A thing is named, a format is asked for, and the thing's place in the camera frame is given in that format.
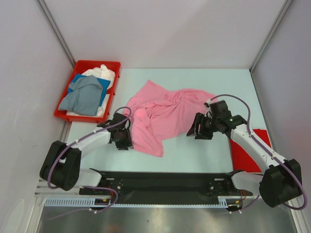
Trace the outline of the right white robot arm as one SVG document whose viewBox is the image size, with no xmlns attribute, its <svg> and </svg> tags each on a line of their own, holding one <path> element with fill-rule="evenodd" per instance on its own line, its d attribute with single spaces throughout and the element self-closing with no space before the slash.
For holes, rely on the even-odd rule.
<svg viewBox="0 0 311 233">
<path fill-rule="evenodd" d="M 268 146 L 251 128 L 248 119 L 232 115 L 224 100 L 205 103 L 206 113 L 196 113 L 187 136 L 211 140 L 216 132 L 238 144 L 257 164 L 263 176 L 242 170 L 228 174 L 224 189 L 230 195 L 240 190 L 260 195 L 270 207 L 285 205 L 306 193 L 302 186 L 301 166 L 295 159 L 287 160 Z"/>
</svg>

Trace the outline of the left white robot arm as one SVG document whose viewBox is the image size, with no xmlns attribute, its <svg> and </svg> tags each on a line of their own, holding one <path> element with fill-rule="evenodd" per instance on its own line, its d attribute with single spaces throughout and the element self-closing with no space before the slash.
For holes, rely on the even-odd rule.
<svg viewBox="0 0 311 233">
<path fill-rule="evenodd" d="M 66 144 L 54 141 L 46 155 L 39 176 L 48 188 L 69 191 L 75 186 L 90 187 L 95 193 L 107 190 L 104 174 L 93 168 L 81 168 L 81 160 L 101 146 L 114 143 L 118 150 L 132 147 L 129 117 L 115 113 L 87 135 Z"/>
</svg>

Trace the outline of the pink t shirt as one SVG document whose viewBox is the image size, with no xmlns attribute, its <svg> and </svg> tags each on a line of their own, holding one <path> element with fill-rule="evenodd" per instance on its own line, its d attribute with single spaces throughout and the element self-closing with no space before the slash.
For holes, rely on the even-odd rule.
<svg viewBox="0 0 311 233">
<path fill-rule="evenodd" d="M 162 141 L 186 133 L 196 113 L 213 94 L 198 89 L 168 91 L 148 81 L 127 103 L 123 115 L 131 121 L 134 150 L 156 157 L 164 155 Z"/>
</svg>

